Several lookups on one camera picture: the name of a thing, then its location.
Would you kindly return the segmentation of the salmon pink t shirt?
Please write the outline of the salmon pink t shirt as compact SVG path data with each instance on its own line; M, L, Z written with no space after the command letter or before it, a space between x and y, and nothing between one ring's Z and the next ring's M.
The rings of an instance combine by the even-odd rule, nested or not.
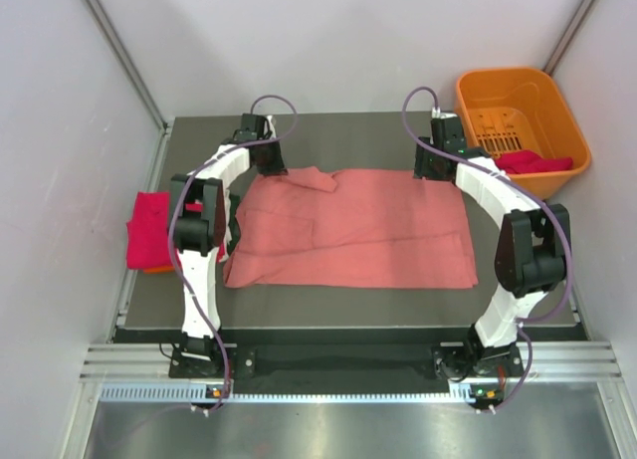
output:
M236 212L229 288L471 289L478 283L460 190L408 171L297 168L257 176Z

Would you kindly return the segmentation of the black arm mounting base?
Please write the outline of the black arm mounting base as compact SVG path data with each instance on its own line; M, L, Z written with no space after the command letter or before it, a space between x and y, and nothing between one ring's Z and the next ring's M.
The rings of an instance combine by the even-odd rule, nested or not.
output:
M502 385L523 372L511 344L484 349L468 328L226 329L224 344L181 340L169 375L229 377L240 394L445 392L451 379Z

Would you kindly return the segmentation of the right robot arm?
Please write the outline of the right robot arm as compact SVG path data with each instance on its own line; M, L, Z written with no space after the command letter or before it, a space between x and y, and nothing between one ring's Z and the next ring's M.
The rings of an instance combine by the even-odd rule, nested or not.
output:
M496 368L518 336L518 326L566 278L566 251L554 227L570 234L561 205L540 205L520 192L481 147L470 147L460 118L435 112L431 135L418 138L414 176L451 181L473 198L499 227L494 260L498 285L465 341L467 368L485 375Z

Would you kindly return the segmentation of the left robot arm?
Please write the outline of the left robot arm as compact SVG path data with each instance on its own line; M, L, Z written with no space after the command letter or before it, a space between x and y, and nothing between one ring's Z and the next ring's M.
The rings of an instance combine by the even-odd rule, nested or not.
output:
M203 165L173 175L169 184L168 252L183 284L182 331L195 342L191 363L208 376L226 361L224 350L210 342L221 328L216 264L227 259L233 239L230 186L251 169L264 176L287 173L271 115L242 115L240 127Z

